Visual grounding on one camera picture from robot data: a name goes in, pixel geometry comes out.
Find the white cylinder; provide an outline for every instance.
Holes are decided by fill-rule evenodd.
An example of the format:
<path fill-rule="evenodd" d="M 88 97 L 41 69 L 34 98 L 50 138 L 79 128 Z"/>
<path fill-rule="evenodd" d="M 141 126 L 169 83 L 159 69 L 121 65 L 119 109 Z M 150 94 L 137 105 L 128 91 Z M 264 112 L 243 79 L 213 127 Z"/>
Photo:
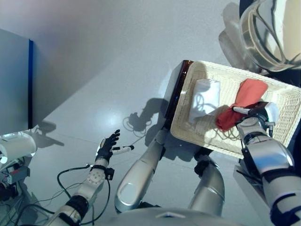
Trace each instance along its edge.
<path fill-rule="evenodd" d="M 0 152 L 3 155 L 0 158 L 0 163 L 6 164 L 26 155 L 33 156 L 36 151 L 36 143 L 26 133 L 19 132 L 17 135 L 5 136 L 0 140 Z"/>

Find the wire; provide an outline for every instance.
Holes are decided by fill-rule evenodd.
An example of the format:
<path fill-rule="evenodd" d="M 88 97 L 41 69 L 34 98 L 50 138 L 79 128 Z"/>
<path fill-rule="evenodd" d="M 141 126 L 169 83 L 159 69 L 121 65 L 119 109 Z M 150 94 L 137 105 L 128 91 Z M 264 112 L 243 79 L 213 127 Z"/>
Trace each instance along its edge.
<path fill-rule="evenodd" d="M 102 212 L 101 212 L 95 219 L 93 219 L 93 220 L 91 220 L 91 221 L 88 221 L 88 222 L 86 222 L 86 223 L 82 223 L 82 224 L 80 224 L 80 225 L 88 225 L 88 224 L 91 224 L 93 221 L 97 221 L 97 220 L 103 215 L 103 213 L 105 212 L 105 210 L 106 210 L 106 208 L 107 208 L 107 206 L 108 206 L 108 203 L 109 203 L 110 193 L 111 193 L 111 185 L 110 185 L 110 182 L 109 182 L 108 179 L 107 179 L 107 182 L 108 182 L 108 186 L 109 186 L 108 199 L 107 199 L 107 202 L 106 202 L 106 204 L 105 204 L 105 206 L 104 206 Z"/>
<path fill-rule="evenodd" d="M 94 205 L 92 205 L 92 225 L 94 225 Z"/>
<path fill-rule="evenodd" d="M 8 173 L 5 173 L 4 171 L 2 171 L 1 173 L 4 174 L 5 176 L 8 176 Z"/>
<path fill-rule="evenodd" d="M 57 175 L 56 179 L 57 179 L 57 182 L 58 182 L 59 186 L 63 189 L 63 191 L 66 193 L 66 195 L 67 195 L 69 198 L 71 198 L 71 195 L 70 195 L 69 192 L 66 190 L 66 188 L 64 188 L 64 186 L 62 185 L 62 183 L 61 183 L 61 181 L 60 181 L 60 176 L 61 176 L 63 173 L 66 173 L 66 172 L 70 172 L 70 171 L 73 171 L 73 170 L 83 170 L 83 169 L 87 169 L 87 168 L 89 168 L 89 167 L 90 167 L 90 165 L 87 165 L 87 166 L 85 166 L 85 167 L 75 167 L 75 168 L 71 168 L 71 169 L 66 169 L 66 170 L 60 172 L 60 173 Z"/>
<path fill-rule="evenodd" d="M 241 149 L 244 149 L 243 141 L 240 139 Z"/>
<path fill-rule="evenodd" d="M 237 173 L 240 173 L 241 175 L 243 175 L 243 176 L 245 176 L 245 177 L 247 177 L 247 178 L 249 178 L 249 179 L 251 179 L 251 180 L 254 180 L 254 181 L 256 181 L 257 183 L 259 183 L 260 185 L 262 185 L 262 182 L 261 182 L 259 179 L 255 178 L 255 177 L 252 177 L 252 176 L 250 176 L 250 175 L 247 175 L 246 173 L 243 173 L 243 172 L 241 172 L 241 171 L 239 171 L 239 170 L 236 170 L 236 172 L 237 172 Z"/>
<path fill-rule="evenodd" d="M 14 218 L 14 216 L 15 216 L 16 213 L 17 213 L 17 211 L 18 211 L 19 208 L 21 207 L 23 200 L 24 200 L 24 196 L 23 196 L 22 198 L 20 198 L 20 199 L 15 203 L 15 205 L 18 205 L 18 207 L 16 208 L 16 210 L 15 210 L 15 212 L 14 212 L 14 214 L 13 214 L 12 217 L 10 217 L 10 215 L 9 215 L 11 210 L 9 211 L 9 213 L 8 213 L 8 219 L 9 219 L 9 221 L 7 222 L 6 226 L 8 225 L 9 222 L 12 222 L 13 224 L 15 224 L 15 222 L 14 222 L 12 219 Z"/>
<path fill-rule="evenodd" d="M 47 209 L 45 209 L 45 208 L 43 208 L 41 206 L 38 206 L 36 204 L 28 204 L 28 205 L 24 206 L 23 209 L 20 211 L 20 213 L 18 215 L 18 218 L 16 219 L 15 226 L 18 226 L 19 220 L 20 220 L 20 218 L 21 218 L 24 210 L 26 210 L 28 207 L 35 207 L 35 208 L 41 209 L 41 210 L 43 210 L 43 211 L 45 211 L 47 213 L 54 214 L 54 212 L 49 211 L 49 210 L 47 210 Z"/>
<path fill-rule="evenodd" d="M 10 221 L 10 222 L 12 222 L 14 224 L 14 222 L 12 221 L 12 219 L 9 217 L 9 213 L 11 211 L 11 206 L 9 204 L 3 204 L 3 205 L 0 205 L 0 207 L 1 206 L 7 206 L 8 207 L 8 222 Z"/>
<path fill-rule="evenodd" d="M 66 189 L 71 188 L 71 187 L 74 186 L 74 185 L 81 185 L 81 184 L 82 184 L 82 183 L 75 183 L 75 184 L 73 184 L 73 185 L 68 186 Z M 11 221 L 12 223 L 14 223 L 15 225 L 17 225 L 17 223 L 18 223 L 19 219 L 21 218 L 21 215 L 23 214 L 24 210 L 25 210 L 26 208 L 28 208 L 29 206 L 38 207 L 38 208 L 42 209 L 43 211 L 45 211 L 45 212 L 47 212 L 47 213 L 53 214 L 54 212 L 49 211 L 49 210 L 45 209 L 44 207 L 38 206 L 38 205 L 36 205 L 36 203 L 38 203 L 38 202 L 45 202 L 45 201 L 49 201 L 49 200 L 53 200 L 54 198 L 60 196 L 60 195 L 64 192 L 64 190 L 61 190 L 61 191 L 58 191 L 58 192 L 56 192 L 56 193 L 52 196 L 52 198 L 50 198 L 50 199 L 38 200 L 38 201 L 36 201 L 36 202 L 34 202 L 34 203 L 32 203 L 32 204 L 26 205 L 26 206 L 21 210 L 20 214 L 18 215 L 17 221 L 16 221 L 16 222 L 13 222 L 13 221 L 11 221 L 11 220 L 10 220 L 10 221 Z"/>
<path fill-rule="evenodd" d="M 75 184 L 73 184 L 73 185 L 70 185 L 70 186 L 66 187 L 66 190 L 71 189 L 71 188 L 76 188 L 76 187 L 72 187 L 72 186 L 75 186 L 75 185 L 81 185 L 81 184 L 82 184 L 82 183 L 75 183 Z M 56 197 L 60 196 L 62 193 L 64 193 L 64 190 L 60 190 L 60 191 L 54 193 L 54 195 L 53 195 L 50 199 L 38 200 L 38 201 L 36 201 L 36 202 L 34 202 L 34 203 L 32 203 L 32 204 L 36 204 L 36 203 L 38 203 L 38 202 L 46 202 L 46 201 L 53 200 L 53 199 L 55 199 Z"/>

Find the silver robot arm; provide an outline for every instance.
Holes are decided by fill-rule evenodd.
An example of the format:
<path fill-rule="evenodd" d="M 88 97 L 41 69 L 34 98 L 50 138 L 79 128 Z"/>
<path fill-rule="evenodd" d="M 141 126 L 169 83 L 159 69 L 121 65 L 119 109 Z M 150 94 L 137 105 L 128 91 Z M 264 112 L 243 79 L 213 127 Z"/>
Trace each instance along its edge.
<path fill-rule="evenodd" d="M 97 193 L 102 189 L 105 179 L 111 179 L 113 176 L 114 170 L 108 170 L 107 168 L 111 156 L 134 148 L 133 146 L 112 148 L 119 139 L 119 135 L 119 130 L 117 130 L 109 138 L 102 140 L 88 177 L 69 201 L 45 224 L 46 226 L 74 226 L 80 224 L 95 201 Z"/>
<path fill-rule="evenodd" d="M 237 124 L 245 144 L 244 162 L 248 172 L 262 180 L 273 224 L 301 225 L 301 178 L 294 173 L 289 151 L 266 133 L 273 125 L 270 110 L 267 103 L 260 103 Z"/>

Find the white towel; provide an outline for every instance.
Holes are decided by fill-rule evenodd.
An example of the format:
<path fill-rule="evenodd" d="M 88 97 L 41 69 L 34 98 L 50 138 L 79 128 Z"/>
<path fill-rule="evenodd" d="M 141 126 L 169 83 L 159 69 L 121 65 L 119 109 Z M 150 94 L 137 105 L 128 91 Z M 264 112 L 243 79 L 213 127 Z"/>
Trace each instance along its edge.
<path fill-rule="evenodd" d="M 217 80 L 200 79 L 196 81 L 189 112 L 190 123 L 194 123 L 195 118 L 210 114 L 219 107 L 220 90 L 221 85 Z"/>

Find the white basket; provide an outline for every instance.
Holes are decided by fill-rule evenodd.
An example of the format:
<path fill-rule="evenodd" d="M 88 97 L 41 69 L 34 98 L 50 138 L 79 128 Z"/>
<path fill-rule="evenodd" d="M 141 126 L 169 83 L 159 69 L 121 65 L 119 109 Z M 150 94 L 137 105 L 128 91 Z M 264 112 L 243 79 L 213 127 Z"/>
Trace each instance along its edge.
<path fill-rule="evenodd" d="M 188 122 L 193 89 L 196 80 L 204 78 L 220 81 L 220 107 L 215 115 L 201 117 L 193 125 Z M 223 133 L 217 129 L 215 120 L 235 102 L 239 85 L 247 78 L 264 81 L 269 86 L 262 100 L 276 103 L 280 111 L 273 137 L 288 146 L 301 118 L 301 89 L 252 72 L 205 61 L 194 62 L 188 69 L 171 126 L 172 135 L 214 151 L 243 158 L 237 129 L 233 127 Z"/>

